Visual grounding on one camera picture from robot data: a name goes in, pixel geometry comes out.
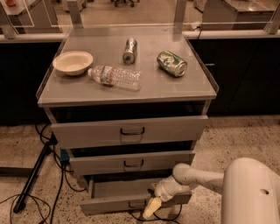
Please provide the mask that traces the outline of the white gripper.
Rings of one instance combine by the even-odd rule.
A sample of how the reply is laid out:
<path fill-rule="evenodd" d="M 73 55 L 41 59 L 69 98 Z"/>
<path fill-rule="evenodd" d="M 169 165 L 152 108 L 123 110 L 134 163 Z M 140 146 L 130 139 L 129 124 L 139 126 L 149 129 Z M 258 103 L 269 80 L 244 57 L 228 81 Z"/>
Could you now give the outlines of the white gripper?
<path fill-rule="evenodd" d="M 149 200 L 143 211 L 143 218 L 146 220 L 162 206 L 162 201 L 169 201 L 174 196 L 187 192 L 187 187 L 181 185 L 173 176 L 160 180 L 153 187 L 155 198 Z"/>

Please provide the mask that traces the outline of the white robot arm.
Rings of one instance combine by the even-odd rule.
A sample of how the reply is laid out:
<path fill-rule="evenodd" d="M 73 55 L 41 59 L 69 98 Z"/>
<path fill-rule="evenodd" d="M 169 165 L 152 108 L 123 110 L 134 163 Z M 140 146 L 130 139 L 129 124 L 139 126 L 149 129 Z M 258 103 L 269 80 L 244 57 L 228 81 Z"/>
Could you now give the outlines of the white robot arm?
<path fill-rule="evenodd" d="M 172 175 L 156 184 L 143 217 L 150 218 L 164 202 L 196 186 L 221 195 L 222 224 L 280 224 L 280 176 L 248 157 L 234 160 L 223 173 L 176 164 Z"/>

